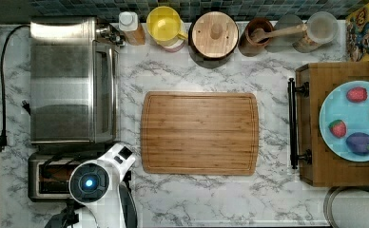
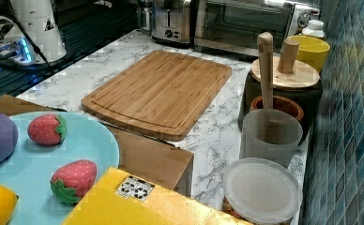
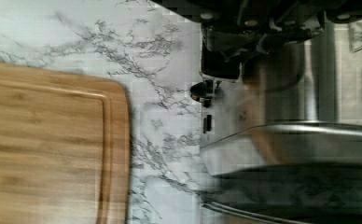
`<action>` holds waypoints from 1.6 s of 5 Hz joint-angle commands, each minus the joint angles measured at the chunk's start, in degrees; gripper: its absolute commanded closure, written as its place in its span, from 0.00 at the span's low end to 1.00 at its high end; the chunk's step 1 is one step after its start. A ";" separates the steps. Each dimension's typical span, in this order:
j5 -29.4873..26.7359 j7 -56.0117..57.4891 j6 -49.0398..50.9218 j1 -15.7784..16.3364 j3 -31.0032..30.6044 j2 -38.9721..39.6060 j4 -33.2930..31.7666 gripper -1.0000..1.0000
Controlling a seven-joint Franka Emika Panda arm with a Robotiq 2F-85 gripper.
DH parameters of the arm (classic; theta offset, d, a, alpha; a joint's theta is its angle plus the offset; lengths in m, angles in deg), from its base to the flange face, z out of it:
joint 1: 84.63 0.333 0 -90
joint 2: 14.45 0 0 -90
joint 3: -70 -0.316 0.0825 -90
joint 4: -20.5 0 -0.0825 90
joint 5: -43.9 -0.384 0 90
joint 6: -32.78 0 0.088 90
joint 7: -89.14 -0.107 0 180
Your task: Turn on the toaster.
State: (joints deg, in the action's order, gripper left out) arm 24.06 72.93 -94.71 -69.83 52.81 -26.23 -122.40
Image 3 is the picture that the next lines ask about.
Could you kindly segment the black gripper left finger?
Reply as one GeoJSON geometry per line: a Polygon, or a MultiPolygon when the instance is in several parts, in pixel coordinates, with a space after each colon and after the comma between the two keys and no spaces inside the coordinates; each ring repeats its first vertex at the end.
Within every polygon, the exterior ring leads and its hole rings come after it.
{"type": "Polygon", "coordinates": [[[203,24],[202,40],[210,52],[219,53],[228,62],[231,58],[249,53],[258,41],[253,31],[240,31],[227,26],[203,24]]]}

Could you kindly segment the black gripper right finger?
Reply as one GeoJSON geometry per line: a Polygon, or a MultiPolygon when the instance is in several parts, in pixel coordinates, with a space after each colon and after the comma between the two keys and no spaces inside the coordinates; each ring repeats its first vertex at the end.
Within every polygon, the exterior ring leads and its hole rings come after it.
{"type": "Polygon", "coordinates": [[[249,40],[238,50],[238,58],[242,63],[261,54],[269,54],[285,45],[298,44],[321,35],[325,30],[323,17],[311,17],[297,24],[295,21],[281,22],[280,26],[269,20],[265,30],[247,31],[249,40]]]}

